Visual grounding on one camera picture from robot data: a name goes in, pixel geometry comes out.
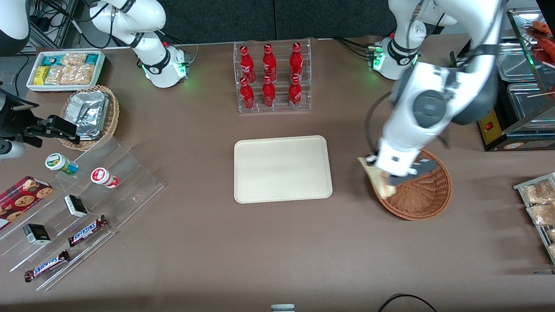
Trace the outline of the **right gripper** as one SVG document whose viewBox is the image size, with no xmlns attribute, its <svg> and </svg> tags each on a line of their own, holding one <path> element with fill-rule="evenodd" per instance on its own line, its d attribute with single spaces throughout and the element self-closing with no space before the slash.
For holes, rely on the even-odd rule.
<svg viewBox="0 0 555 312">
<path fill-rule="evenodd" d="M 78 145 L 81 137 L 77 134 L 77 126 L 57 115 L 50 115 L 43 120 L 37 118 L 33 108 L 38 108 L 39 104 L 26 101 L 18 96 L 10 94 L 1 89 L 4 96 L 3 106 L 0 112 L 0 136 L 2 138 L 14 138 L 22 135 L 23 142 L 35 148 L 42 148 L 42 134 L 48 138 L 58 138 L 71 144 Z"/>
</svg>

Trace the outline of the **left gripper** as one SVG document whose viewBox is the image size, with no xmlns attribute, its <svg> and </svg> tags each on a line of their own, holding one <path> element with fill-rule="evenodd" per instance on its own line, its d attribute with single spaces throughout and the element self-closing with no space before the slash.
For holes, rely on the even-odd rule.
<svg viewBox="0 0 555 312">
<path fill-rule="evenodd" d="M 423 147 L 423 141 L 413 138 L 380 138 L 377 156 L 365 156 L 365 163 L 391 174 L 387 184 L 397 187 L 409 180 L 408 172 Z"/>
</svg>

